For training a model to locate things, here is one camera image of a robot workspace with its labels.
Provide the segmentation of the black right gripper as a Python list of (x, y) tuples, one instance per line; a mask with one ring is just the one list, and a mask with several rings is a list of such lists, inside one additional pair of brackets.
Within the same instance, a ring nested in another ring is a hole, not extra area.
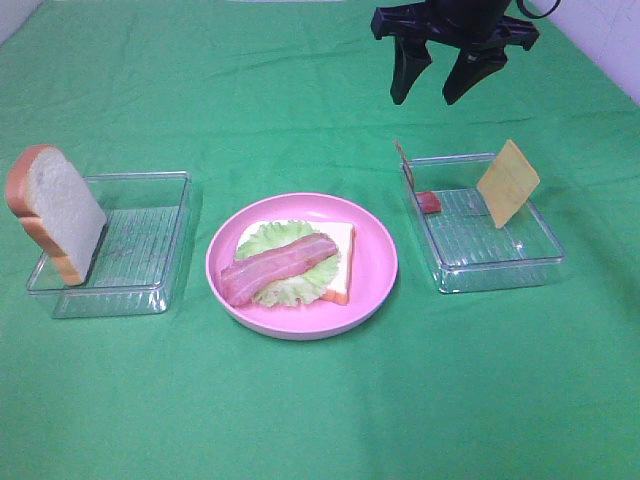
[(442, 89), (448, 105), (505, 66), (508, 57), (503, 46), (531, 49), (539, 32), (533, 23), (507, 16), (509, 5), (503, 0), (449, 0), (376, 8), (371, 21), (374, 38), (395, 37), (393, 103), (405, 101), (414, 82), (432, 63), (428, 40), (466, 49), (460, 51)]

